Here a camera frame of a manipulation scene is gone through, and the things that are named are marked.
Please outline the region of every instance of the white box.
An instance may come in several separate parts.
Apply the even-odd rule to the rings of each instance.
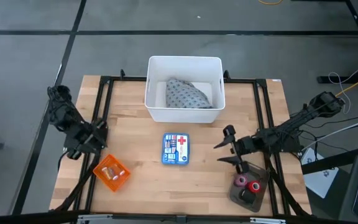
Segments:
[[[167,108],[167,81],[191,82],[212,109]],[[145,106],[156,122],[212,123],[225,107],[222,61],[217,57],[153,56],[149,59]]]

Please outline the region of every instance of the wooden table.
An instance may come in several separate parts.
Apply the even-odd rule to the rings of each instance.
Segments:
[[[88,121],[91,120],[99,79],[100,76],[84,76],[76,102],[76,107]],[[283,86],[280,80],[267,80],[267,86],[273,120],[278,125],[289,118]],[[156,123],[144,106],[144,90],[145,82],[114,82],[108,116],[108,148],[103,150],[102,159],[107,154],[113,154],[132,175],[115,193],[97,179],[91,211],[253,215],[253,212],[229,200],[228,192],[235,170],[230,164],[216,160],[231,156],[229,146],[213,149],[222,141],[222,129],[228,124],[236,128],[237,138],[255,133],[258,120],[252,85],[225,83],[226,107],[212,124]],[[267,124],[263,103],[262,110],[264,123]],[[187,166],[165,166],[161,163],[161,138],[166,132],[190,135],[191,155]],[[265,167],[262,153],[249,154],[243,159]],[[281,153],[281,159],[286,186],[303,209],[311,213],[298,159],[287,153]],[[50,208],[59,206],[76,185],[81,164],[82,157],[77,161],[66,157],[62,160]],[[86,185],[80,208],[84,207],[87,191]],[[278,209],[283,213],[277,186],[275,192]],[[260,212],[255,215],[272,215],[269,190],[266,190]]]

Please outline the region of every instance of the black strap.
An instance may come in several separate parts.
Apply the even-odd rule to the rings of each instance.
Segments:
[[[67,211],[70,208],[70,205],[73,203],[75,197],[82,190],[89,177],[93,174],[93,169],[98,165],[100,154],[95,154],[92,160],[92,163],[89,165],[88,170],[86,170],[85,175],[78,181],[77,185],[71,191],[70,195],[64,200],[64,202],[55,209],[55,211]]]
[[[298,202],[296,202],[296,200],[293,198],[292,194],[287,189],[285,184],[280,180],[280,178],[279,178],[278,174],[276,173],[276,170],[273,168],[273,164],[270,160],[268,160],[267,165],[268,165],[268,172],[269,172],[271,178],[274,180],[274,182],[276,182],[278,188],[281,191],[282,197],[285,197],[287,199],[288,204],[291,206],[291,208],[293,209],[295,214],[301,215],[301,216],[310,216],[310,214],[305,212],[302,209],[301,205]]]

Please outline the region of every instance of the orange plastic container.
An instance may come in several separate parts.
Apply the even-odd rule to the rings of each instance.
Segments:
[[[118,175],[118,179],[109,180],[106,174],[102,171],[104,167],[111,168],[114,171],[114,175]],[[113,192],[118,190],[121,185],[131,175],[129,170],[121,164],[113,155],[108,154],[99,164],[93,169],[93,173],[103,181]]]

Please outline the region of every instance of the towel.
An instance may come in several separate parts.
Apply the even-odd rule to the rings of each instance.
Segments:
[[[187,81],[168,80],[166,94],[167,108],[212,108],[206,95]]]

